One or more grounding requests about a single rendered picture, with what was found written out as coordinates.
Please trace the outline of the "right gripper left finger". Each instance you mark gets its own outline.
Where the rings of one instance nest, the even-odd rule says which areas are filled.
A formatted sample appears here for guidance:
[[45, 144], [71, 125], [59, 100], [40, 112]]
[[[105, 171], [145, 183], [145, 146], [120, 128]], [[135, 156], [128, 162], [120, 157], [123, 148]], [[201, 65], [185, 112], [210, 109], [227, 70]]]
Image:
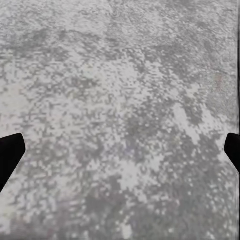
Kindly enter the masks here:
[[0, 138], [0, 193], [25, 152], [25, 141], [21, 133]]

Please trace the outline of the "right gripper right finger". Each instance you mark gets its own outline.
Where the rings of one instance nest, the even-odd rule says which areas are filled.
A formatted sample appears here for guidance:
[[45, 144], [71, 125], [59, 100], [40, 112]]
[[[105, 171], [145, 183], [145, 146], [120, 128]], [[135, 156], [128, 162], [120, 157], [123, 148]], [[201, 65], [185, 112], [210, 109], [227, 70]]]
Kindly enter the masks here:
[[224, 151], [240, 173], [240, 135], [229, 133], [227, 135]]

